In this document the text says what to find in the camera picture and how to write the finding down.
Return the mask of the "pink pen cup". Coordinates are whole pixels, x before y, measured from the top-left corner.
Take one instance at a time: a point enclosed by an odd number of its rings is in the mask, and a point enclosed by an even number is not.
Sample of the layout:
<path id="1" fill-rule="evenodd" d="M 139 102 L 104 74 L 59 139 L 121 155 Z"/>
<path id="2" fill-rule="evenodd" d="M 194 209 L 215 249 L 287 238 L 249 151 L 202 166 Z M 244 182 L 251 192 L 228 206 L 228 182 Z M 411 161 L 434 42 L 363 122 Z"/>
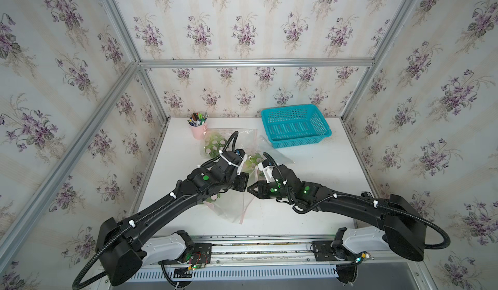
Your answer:
<path id="1" fill-rule="evenodd" d="M 207 129 L 208 126 L 207 126 L 207 123 L 203 123 L 202 125 L 198 125 L 198 126 L 190 126 L 190 130 L 192 132 L 192 135 L 193 137 L 196 139 L 196 140 L 203 140 L 204 137 L 206 136 L 206 133 L 207 133 Z"/>

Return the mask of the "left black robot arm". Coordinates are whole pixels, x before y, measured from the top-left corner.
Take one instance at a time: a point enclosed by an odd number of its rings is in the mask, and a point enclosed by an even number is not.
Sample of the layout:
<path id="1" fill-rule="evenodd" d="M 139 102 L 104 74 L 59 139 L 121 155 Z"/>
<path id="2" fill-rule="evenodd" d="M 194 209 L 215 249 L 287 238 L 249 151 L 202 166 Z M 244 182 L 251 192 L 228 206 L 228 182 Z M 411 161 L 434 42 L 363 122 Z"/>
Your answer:
<path id="1" fill-rule="evenodd" d="M 119 286 L 137 273 L 147 256 L 144 247 L 160 229 L 186 210 L 229 190 L 245 190 L 246 153 L 236 148 L 238 131 L 218 155 L 194 169 L 175 189 L 146 209 L 121 221 L 106 220 L 99 229 L 95 255 L 76 276 L 72 288 L 83 289 L 103 277 Z"/>

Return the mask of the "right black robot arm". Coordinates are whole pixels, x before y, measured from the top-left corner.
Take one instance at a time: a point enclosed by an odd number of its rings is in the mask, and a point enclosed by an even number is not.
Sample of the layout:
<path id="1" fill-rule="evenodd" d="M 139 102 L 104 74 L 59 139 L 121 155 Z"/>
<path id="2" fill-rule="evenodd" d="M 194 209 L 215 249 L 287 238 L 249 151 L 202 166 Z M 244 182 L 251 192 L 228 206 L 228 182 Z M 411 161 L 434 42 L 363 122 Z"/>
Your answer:
<path id="1" fill-rule="evenodd" d="M 426 250 L 442 250 L 451 238 L 440 226 L 422 217 L 403 197 L 388 199 L 369 193 L 352 195 L 315 182 L 300 180 L 292 169 L 277 165 L 264 153 L 258 167 L 265 179 L 247 187 L 258 199 L 273 199 L 289 204 L 299 215 L 327 212 L 362 221 L 364 229 L 341 228 L 331 245 L 339 256 L 364 251 L 390 250 L 410 261 L 423 261 Z"/>

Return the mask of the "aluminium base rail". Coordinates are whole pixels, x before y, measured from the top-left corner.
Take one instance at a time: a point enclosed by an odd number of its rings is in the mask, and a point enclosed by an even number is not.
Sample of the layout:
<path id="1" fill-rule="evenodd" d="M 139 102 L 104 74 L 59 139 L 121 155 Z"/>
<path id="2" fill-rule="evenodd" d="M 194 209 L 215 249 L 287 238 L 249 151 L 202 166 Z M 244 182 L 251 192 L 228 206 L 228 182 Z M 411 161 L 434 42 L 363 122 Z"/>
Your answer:
<path id="1" fill-rule="evenodd" d="M 333 235 L 286 235 L 286 236 L 192 236 L 195 243 L 212 243 L 211 262 L 208 267 L 262 266 L 262 265 L 311 265 L 348 264 L 349 261 L 316 261 L 310 251 L 311 243 L 319 240 L 333 240 Z M 173 267 L 174 259 L 180 256 L 184 244 L 178 234 L 158 236 L 146 242 L 142 267 L 158 265 L 166 261 Z"/>

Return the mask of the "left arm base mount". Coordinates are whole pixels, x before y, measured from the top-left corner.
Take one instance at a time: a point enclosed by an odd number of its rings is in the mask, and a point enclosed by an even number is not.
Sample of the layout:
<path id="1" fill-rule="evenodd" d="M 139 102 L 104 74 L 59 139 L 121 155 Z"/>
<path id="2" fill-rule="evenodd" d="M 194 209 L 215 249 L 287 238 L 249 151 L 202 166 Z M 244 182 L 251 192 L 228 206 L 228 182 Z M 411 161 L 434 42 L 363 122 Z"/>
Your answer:
<path id="1" fill-rule="evenodd" d="M 211 262 L 212 243 L 195 243 L 183 230 L 176 232 L 184 242 L 184 251 L 174 259 L 177 264 L 188 264 L 191 269 L 200 269 Z"/>

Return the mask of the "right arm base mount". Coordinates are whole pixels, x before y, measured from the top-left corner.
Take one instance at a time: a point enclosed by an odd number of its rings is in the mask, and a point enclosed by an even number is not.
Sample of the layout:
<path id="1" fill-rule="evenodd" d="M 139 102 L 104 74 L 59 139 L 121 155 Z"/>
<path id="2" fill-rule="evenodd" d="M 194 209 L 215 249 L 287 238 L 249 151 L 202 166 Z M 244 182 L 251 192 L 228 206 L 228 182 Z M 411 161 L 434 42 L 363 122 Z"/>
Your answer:
<path id="1" fill-rule="evenodd" d="M 344 246 L 344 235 L 347 228 L 337 230 L 333 240 L 319 240 L 311 243 L 310 251 L 316 261 L 351 261 L 359 264 L 364 260 L 363 253 L 353 253 Z"/>

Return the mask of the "teal plastic basket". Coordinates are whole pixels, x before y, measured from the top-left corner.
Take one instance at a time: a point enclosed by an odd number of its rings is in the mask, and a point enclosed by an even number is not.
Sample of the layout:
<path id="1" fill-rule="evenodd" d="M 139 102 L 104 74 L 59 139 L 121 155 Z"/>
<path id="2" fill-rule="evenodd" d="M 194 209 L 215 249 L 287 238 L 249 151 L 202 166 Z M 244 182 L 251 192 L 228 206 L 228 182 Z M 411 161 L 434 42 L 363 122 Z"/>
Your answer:
<path id="1" fill-rule="evenodd" d="M 274 149 L 317 144 L 332 134 L 326 119 L 313 104 L 264 109 L 261 119 Z"/>

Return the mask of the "chinese cabbage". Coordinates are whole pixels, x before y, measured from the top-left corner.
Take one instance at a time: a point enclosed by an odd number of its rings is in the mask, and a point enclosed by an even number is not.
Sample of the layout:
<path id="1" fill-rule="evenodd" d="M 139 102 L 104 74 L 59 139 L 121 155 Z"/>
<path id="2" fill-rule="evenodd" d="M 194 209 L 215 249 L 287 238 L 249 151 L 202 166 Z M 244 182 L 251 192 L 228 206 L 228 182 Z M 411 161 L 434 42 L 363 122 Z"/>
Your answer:
<path id="1" fill-rule="evenodd" d="M 258 164 L 264 161 L 264 157 L 260 153 L 255 153 L 253 155 L 248 155 L 248 158 L 243 167 L 243 171 L 246 173 L 253 173 Z"/>
<path id="2" fill-rule="evenodd" d="M 222 150 L 226 145 L 228 137 L 219 132 L 207 133 L 204 138 L 203 150 L 204 154 L 212 159 L 219 154 L 219 150 Z"/>

